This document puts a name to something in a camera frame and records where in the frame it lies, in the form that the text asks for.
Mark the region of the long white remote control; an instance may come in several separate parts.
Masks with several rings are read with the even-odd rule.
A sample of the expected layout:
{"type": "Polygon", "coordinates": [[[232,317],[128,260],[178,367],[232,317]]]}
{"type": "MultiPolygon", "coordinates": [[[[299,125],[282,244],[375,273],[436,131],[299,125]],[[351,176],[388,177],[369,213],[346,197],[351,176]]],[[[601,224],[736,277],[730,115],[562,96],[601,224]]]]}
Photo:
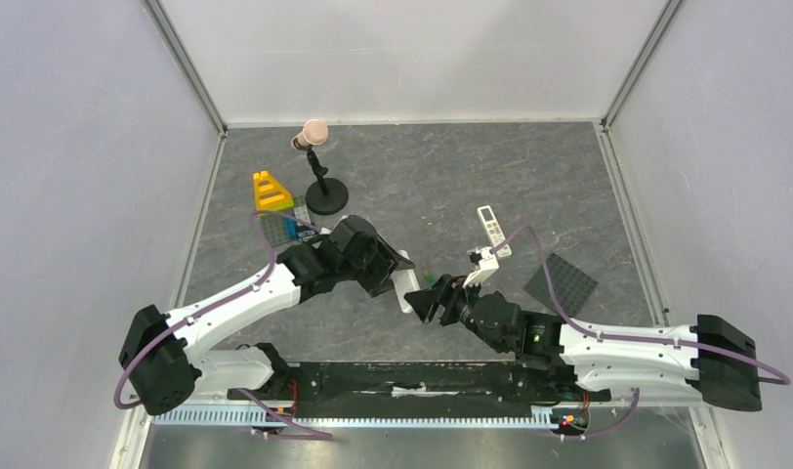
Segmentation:
{"type": "MultiPolygon", "coordinates": [[[[492,247],[497,247],[506,241],[505,234],[500,227],[495,213],[490,205],[478,207],[477,214],[492,247]]],[[[512,249],[508,244],[506,244],[495,253],[495,256],[499,260],[510,258],[512,256],[512,249]]]]}

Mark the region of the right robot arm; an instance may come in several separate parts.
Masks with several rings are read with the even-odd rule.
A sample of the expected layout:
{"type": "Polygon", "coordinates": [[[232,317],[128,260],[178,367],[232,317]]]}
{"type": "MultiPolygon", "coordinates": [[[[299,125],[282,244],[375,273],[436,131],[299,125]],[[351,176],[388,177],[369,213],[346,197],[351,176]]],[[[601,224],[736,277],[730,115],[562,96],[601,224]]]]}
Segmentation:
{"type": "Polygon", "coordinates": [[[745,412],[762,409],[752,338],[728,321],[700,315],[694,325],[641,328],[525,311],[501,293],[480,294],[463,277],[425,289],[399,287],[403,309],[422,322],[461,324],[491,350],[546,373],[560,399],[639,388],[745,412]]]}

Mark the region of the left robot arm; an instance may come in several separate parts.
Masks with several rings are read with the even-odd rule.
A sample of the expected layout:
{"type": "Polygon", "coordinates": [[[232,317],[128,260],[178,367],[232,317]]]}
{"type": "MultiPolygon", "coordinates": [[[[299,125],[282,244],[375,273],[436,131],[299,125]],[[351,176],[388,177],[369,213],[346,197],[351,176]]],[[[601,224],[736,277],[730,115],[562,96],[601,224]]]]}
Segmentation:
{"type": "Polygon", "coordinates": [[[271,255],[255,275],[187,306],[138,310],[119,353],[122,374],[114,391],[119,409],[142,406],[167,413],[194,395],[256,390],[276,399],[289,374],[268,347],[219,351],[217,345],[246,326],[331,292],[346,281],[370,297],[405,293],[415,266],[365,219],[346,216],[332,229],[271,255]]]}

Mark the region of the white grey remote control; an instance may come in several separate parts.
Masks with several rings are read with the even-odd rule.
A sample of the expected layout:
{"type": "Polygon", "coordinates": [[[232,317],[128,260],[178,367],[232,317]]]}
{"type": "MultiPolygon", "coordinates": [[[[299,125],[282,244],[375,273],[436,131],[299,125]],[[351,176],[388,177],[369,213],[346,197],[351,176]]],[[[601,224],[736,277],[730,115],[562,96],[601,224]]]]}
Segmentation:
{"type": "Polygon", "coordinates": [[[397,251],[403,262],[399,262],[390,273],[390,280],[394,285],[394,292],[399,303],[400,310],[404,314],[414,314],[415,311],[409,302],[405,299],[408,293],[420,290],[420,284],[416,275],[416,266],[409,259],[406,250],[400,249],[397,251]]]}

